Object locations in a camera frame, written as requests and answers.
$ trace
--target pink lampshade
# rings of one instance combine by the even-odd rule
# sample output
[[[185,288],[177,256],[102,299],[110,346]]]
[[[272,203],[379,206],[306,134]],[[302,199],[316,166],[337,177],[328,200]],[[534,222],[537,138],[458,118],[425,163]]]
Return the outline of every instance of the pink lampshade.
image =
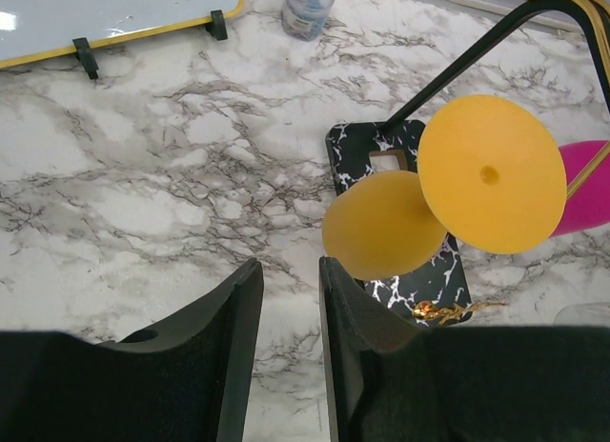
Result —
[[[559,148],[568,183],[603,147],[605,140],[589,140]],[[601,163],[565,206],[552,236],[588,230],[610,222],[610,158]]]

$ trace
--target yellow border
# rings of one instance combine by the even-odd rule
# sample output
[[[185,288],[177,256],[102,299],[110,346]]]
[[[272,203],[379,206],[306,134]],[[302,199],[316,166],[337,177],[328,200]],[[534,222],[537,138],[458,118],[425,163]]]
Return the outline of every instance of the yellow border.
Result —
[[[237,16],[244,8],[244,0],[238,0],[237,7],[227,13],[224,13],[225,18],[233,18]],[[149,37],[151,35],[162,34],[164,32],[170,32],[172,30],[184,30],[185,28],[192,28],[193,26],[201,26],[206,23],[210,23],[212,18],[206,16],[204,18],[195,18],[194,20],[183,21],[182,23],[175,23],[173,25],[161,26],[159,28],[153,28],[151,30],[138,30],[130,32],[124,35],[115,35],[114,37],[108,37],[106,39],[90,41],[89,44],[93,49],[99,49],[101,47],[107,47],[108,45],[120,44],[130,40],[140,39],[142,37]],[[20,64],[33,63],[34,61],[41,61],[43,59],[54,58],[56,56],[63,56],[65,54],[71,54],[76,52],[74,46],[65,47],[63,49],[55,49],[49,51],[43,51],[41,53],[26,54],[25,56],[19,56],[17,58],[0,60],[0,69],[10,68],[12,66],[19,66]]]

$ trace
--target yellow lampshade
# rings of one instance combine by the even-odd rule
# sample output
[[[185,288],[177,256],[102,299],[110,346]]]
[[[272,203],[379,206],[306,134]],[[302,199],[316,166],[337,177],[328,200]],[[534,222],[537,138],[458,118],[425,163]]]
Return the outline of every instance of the yellow lampshade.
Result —
[[[360,280],[414,271],[434,256],[446,233],[409,171],[358,181],[331,204],[322,223],[327,254]]]
[[[483,251],[534,248],[565,208],[565,168],[553,137],[499,97],[465,96],[440,109],[421,137],[417,171],[440,223]]]

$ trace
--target marble surface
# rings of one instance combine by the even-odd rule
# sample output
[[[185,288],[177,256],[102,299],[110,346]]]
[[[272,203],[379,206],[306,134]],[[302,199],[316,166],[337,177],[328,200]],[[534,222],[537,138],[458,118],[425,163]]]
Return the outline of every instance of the marble surface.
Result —
[[[204,30],[0,71],[0,328],[119,339],[212,289],[251,256],[266,297],[247,441],[325,441],[317,260],[334,197],[323,137],[382,120],[490,22],[410,0],[336,0],[323,37],[284,35],[282,0],[247,0],[230,40]],[[501,94],[560,143],[608,135],[583,41],[520,31],[418,114]],[[551,323],[610,298],[610,232],[516,256],[462,248],[470,325]]]

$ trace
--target black marble base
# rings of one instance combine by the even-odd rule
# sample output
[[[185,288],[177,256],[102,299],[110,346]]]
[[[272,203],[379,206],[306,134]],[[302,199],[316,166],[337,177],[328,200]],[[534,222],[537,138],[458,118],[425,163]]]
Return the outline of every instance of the black marble base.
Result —
[[[335,190],[341,194],[361,178],[373,173],[371,153],[392,152],[403,169],[417,172],[417,146],[425,125],[405,121],[395,131],[382,135],[381,123],[353,123],[334,126],[326,137]],[[438,320],[420,321],[413,315],[420,301],[432,301],[438,308],[470,305],[470,293],[461,266],[456,238],[448,234],[437,254],[421,268],[386,280],[361,282],[366,292],[390,310],[414,323],[435,326]],[[470,318],[465,313],[458,323]],[[455,320],[443,326],[457,323]]]

